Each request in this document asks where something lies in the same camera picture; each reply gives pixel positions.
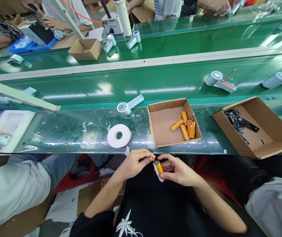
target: bracelet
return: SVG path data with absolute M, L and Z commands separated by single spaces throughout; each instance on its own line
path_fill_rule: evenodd
M 207 4 L 207 7 L 206 7 L 206 10 L 208 10 L 208 6 L 209 6 L 209 3 L 211 2 L 212 0 L 209 0 L 208 4 Z

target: red wire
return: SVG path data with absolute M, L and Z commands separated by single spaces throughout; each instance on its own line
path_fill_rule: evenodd
M 64 0 L 61 0 L 62 2 L 65 3 L 65 5 L 67 5 L 71 10 L 73 10 L 76 14 L 80 15 L 82 18 L 86 19 L 86 20 L 89 20 L 89 21 L 92 21 L 92 22 L 95 22 L 95 23 L 99 23 L 99 24 L 102 24 L 102 21 L 95 21 L 95 20 L 91 20 L 91 19 L 88 19 L 86 17 L 84 17 L 83 15 L 79 14 L 77 11 L 75 11 L 70 5 L 68 5 Z

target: blue bin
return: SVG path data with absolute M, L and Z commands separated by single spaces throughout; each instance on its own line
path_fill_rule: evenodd
M 40 46 L 34 42 L 28 47 L 29 50 L 32 52 L 40 52 L 40 51 L 47 51 L 50 50 L 57 42 L 58 40 L 56 38 L 53 38 L 53 40 L 48 45 Z
M 23 41 L 27 36 L 23 36 L 21 37 L 17 42 L 15 42 L 14 44 L 12 44 L 11 46 L 9 46 L 7 48 L 7 50 L 13 54 L 23 54 L 23 53 L 30 53 L 31 50 L 28 49 L 28 47 L 30 47 L 32 44 L 34 44 L 33 41 L 31 41 L 29 44 L 27 44 L 24 48 L 16 48 L 15 46 L 17 44 L 19 44 L 21 41 Z

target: white shirt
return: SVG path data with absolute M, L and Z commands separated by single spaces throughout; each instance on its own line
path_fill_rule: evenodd
M 49 195 L 51 179 L 41 163 L 23 161 L 0 167 L 0 225 Z
M 282 237 L 282 178 L 255 189 L 245 209 L 268 237 Z
M 178 18 L 180 16 L 181 4 L 182 0 L 154 0 L 154 20 L 163 20 L 164 15 Z
M 54 7 L 52 3 L 45 3 L 49 2 L 49 0 L 43 0 L 42 6 L 44 13 L 47 14 L 49 17 L 56 19 L 59 22 L 66 22 L 58 10 Z M 84 17 L 91 19 L 88 15 L 84 5 L 82 4 L 81 0 L 65 0 L 65 2 L 71 6 L 75 11 L 77 11 L 79 14 L 83 15 Z M 85 18 L 81 17 L 80 15 L 76 14 L 73 10 L 71 10 L 65 3 L 61 2 L 63 6 L 65 7 L 66 11 L 69 13 L 73 21 L 77 26 L 80 25 L 92 25 L 92 22 L 89 20 L 86 20 Z

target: cardboard box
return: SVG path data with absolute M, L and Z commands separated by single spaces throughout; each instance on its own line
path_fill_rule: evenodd
M 110 1 L 107 3 L 107 8 L 110 12 L 116 12 L 114 1 Z M 153 0 L 145 0 L 144 3 L 134 8 L 129 15 L 130 23 L 144 23 L 149 21 L 154 21 L 154 1 Z
M 150 104 L 147 107 L 150 120 L 151 134 L 156 147 L 177 145 L 202 139 L 198 121 L 186 98 L 168 100 L 160 103 Z M 196 122 L 195 138 L 184 140 L 180 128 L 172 131 L 170 127 L 180 120 L 182 112 L 186 112 L 188 118 Z
M 77 61 L 97 60 L 102 51 L 102 46 L 97 39 L 80 39 L 75 41 L 69 49 L 69 53 Z
M 233 108 L 259 128 L 255 133 L 245 127 L 243 136 L 249 145 L 224 115 L 224 111 Z M 259 97 L 225 107 L 212 116 L 241 156 L 264 159 L 282 152 L 282 120 Z

